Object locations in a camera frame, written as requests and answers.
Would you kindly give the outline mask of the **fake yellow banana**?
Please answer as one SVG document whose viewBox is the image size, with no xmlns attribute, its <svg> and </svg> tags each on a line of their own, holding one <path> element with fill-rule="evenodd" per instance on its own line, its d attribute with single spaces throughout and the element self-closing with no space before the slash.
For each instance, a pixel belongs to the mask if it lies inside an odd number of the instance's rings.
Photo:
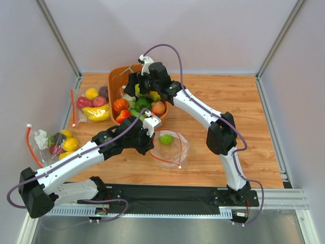
<svg viewBox="0 0 325 244">
<path fill-rule="evenodd" d="M 109 104 L 102 107 L 85 107 L 82 112 L 90 121 L 104 121 L 111 118 L 111 111 Z"/>
</svg>

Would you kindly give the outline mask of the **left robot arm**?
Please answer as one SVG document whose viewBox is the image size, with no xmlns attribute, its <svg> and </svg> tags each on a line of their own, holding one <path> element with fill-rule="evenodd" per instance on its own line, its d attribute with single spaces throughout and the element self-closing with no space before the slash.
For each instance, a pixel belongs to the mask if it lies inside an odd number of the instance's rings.
<svg viewBox="0 0 325 244">
<path fill-rule="evenodd" d="M 106 193 L 105 184 L 97 177 L 67 183 L 85 169 L 101 163 L 124 149 L 134 148 L 145 155 L 154 148 L 155 129 L 161 125 L 156 116 L 144 120 L 134 116 L 92 137 L 83 147 L 56 163 L 37 171 L 30 167 L 20 173 L 18 192 L 31 218 L 48 213 L 53 207 L 70 201 L 97 201 Z"/>
</svg>

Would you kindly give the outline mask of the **clear zip bag orange seal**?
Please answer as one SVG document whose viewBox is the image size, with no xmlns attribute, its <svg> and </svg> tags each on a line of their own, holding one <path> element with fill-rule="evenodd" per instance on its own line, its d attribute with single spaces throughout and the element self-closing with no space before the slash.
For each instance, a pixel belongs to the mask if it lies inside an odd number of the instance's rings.
<svg viewBox="0 0 325 244">
<path fill-rule="evenodd" d="M 173 142 L 170 145 L 162 145 L 159 137 L 172 135 Z M 153 140 L 154 149 L 149 154 L 163 168 L 185 170 L 188 165 L 189 142 L 180 133 L 170 129 L 157 129 Z"/>
</svg>

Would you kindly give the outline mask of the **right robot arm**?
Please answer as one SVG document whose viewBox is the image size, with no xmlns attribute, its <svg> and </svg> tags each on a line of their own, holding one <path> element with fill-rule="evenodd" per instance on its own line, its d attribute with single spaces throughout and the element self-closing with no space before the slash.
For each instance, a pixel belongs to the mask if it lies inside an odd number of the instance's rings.
<svg viewBox="0 0 325 244">
<path fill-rule="evenodd" d="M 199 101 L 181 81 L 174 81 L 161 62 L 152 63 L 146 71 L 131 72 L 124 92 L 135 96 L 157 92 L 163 101 L 180 108 L 195 118 L 206 130 L 206 145 L 218 155 L 227 178 L 227 193 L 219 200 L 239 203 L 251 190 L 237 155 L 238 131 L 231 113 L 221 113 Z"/>
</svg>

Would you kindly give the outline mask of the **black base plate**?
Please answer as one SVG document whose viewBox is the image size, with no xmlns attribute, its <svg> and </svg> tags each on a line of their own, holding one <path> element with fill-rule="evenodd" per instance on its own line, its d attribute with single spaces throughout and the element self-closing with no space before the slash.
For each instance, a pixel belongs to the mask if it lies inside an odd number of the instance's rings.
<svg viewBox="0 0 325 244">
<path fill-rule="evenodd" d="M 220 207 L 258 207 L 260 198 L 250 190 L 237 196 L 227 188 L 107 184 L 102 200 L 125 199 L 127 214 L 214 215 Z"/>
</svg>

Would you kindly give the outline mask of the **yellow fake fruit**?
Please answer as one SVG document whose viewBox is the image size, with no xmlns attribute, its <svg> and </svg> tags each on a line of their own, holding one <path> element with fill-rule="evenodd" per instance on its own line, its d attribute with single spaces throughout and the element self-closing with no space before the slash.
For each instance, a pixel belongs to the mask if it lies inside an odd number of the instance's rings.
<svg viewBox="0 0 325 244">
<path fill-rule="evenodd" d="M 63 150 L 64 151 L 75 151 L 79 146 L 79 142 L 76 138 L 70 137 L 67 138 L 63 143 Z"/>
</svg>

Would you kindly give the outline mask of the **yellow fake lemon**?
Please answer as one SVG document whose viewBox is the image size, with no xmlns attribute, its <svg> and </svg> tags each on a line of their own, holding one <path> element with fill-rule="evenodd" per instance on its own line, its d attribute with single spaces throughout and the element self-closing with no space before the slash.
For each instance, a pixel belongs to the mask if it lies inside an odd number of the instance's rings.
<svg viewBox="0 0 325 244">
<path fill-rule="evenodd" d="M 89 100 L 94 100 L 98 96 L 99 96 L 99 92 L 95 88 L 90 88 L 85 92 L 85 97 Z"/>
</svg>

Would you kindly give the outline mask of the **small orange fake pumpkin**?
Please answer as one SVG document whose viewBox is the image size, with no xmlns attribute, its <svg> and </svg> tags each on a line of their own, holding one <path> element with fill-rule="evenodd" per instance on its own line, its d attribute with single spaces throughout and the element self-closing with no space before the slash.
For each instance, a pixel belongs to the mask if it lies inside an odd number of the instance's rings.
<svg viewBox="0 0 325 244">
<path fill-rule="evenodd" d="M 129 109 L 129 102 L 126 99 L 120 98 L 114 101 L 113 110 L 116 114 L 119 114 L 122 110 Z"/>
</svg>

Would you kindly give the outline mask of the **zip bag near left wall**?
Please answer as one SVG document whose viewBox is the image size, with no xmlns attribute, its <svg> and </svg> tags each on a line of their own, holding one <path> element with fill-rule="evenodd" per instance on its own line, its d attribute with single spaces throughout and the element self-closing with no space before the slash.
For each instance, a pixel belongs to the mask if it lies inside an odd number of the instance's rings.
<svg viewBox="0 0 325 244">
<path fill-rule="evenodd" d="M 79 149 L 80 144 L 75 151 L 63 150 L 64 141 L 70 137 L 74 137 L 70 130 L 64 129 L 51 134 L 44 130 L 35 131 L 32 124 L 27 125 L 26 143 L 33 159 L 40 168 L 50 166 Z"/>
</svg>

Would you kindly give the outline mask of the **purple fake fruit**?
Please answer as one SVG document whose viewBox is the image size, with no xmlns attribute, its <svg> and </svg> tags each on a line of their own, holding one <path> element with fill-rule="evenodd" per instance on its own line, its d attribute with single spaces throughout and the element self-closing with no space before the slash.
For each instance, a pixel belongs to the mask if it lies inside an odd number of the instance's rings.
<svg viewBox="0 0 325 244">
<path fill-rule="evenodd" d="M 109 94 L 108 94 L 108 87 L 106 85 L 103 85 L 100 87 L 99 89 L 99 96 L 107 99 L 109 97 Z"/>
</svg>

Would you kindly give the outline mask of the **red fake pepper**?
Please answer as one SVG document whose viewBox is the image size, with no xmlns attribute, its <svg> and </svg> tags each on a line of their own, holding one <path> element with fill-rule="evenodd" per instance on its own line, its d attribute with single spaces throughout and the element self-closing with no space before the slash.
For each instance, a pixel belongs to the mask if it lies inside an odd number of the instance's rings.
<svg viewBox="0 0 325 244">
<path fill-rule="evenodd" d="M 79 109 L 85 108 L 85 107 L 93 107 L 92 105 L 92 100 L 87 99 L 86 97 L 80 96 L 77 99 L 77 103 L 76 103 L 77 107 Z"/>
</svg>

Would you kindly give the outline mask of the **green fake cucumber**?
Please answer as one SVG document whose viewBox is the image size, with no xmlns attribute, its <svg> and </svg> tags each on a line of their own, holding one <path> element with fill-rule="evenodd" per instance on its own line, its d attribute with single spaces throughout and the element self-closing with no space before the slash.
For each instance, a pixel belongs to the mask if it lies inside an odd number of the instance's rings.
<svg viewBox="0 0 325 244">
<path fill-rule="evenodd" d="M 129 110 L 129 112 L 130 112 L 130 114 L 132 115 L 132 116 L 134 116 L 134 117 L 138 117 L 139 116 L 139 112 L 138 111 L 136 111 L 135 109 L 130 109 Z M 146 116 L 144 115 L 144 114 L 142 114 L 141 116 L 140 116 L 140 120 L 141 121 L 143 121 L 144 119 L 146 118 Z"/>
</svg>

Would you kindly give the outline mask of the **green fake bell pepper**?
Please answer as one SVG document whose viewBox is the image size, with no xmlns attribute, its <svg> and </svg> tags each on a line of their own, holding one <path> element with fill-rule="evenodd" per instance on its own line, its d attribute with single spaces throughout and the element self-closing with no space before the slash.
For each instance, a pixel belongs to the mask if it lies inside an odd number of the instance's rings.
<svg viewBox="0 0 325 244">
<path fill-rule="evenodd" d="M 137 112 L 141 112 L 143 108 L 147 108 L 148 110 L 151 108 L 151 102 L 146 97 L 140 97 L 135 103 L 135 110 Z"/>
</svg>

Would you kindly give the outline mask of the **green fake apple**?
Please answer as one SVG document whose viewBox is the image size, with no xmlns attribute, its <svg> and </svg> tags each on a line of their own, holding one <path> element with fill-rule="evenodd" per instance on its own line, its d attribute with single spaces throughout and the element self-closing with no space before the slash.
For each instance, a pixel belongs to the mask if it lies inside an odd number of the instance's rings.
<svg viewBox="0 0 325 244">
<path fill-rule="evenodd" d="M 140 97 L 140 96 L 141 96 L 141 94 L 140 94 L 139 84 L 136 84 L 136 85 L 135 85 L 135 92 L 136 92 L 136 96 L 137 96 L 137 97 Z"/>
<path fill-rule="evenodd" d="M 162 145 L 170 145 L 173 142 L 173 136 L 172 135 L 160 136 L 159 141 Z"/>
</svg>

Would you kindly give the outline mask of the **white fake cauliflower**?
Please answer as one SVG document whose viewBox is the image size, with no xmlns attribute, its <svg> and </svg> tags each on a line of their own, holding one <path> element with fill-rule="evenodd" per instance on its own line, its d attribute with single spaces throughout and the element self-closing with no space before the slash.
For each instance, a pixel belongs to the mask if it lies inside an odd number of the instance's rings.
<svg viewBox="0 0 325 244">
<path fill-rule="evenodd" d="M 128 94 L 124 94 L 122 96 L 122 98 L 128 101 L 128 104 L 129 104 L 129 108 L 130 109 L 134 109 L 135 108 L 135 104 L 136 104 L 136 101 L 137 101 L 136 100 L 136 97 L 131 97 Z"/>
</svg>

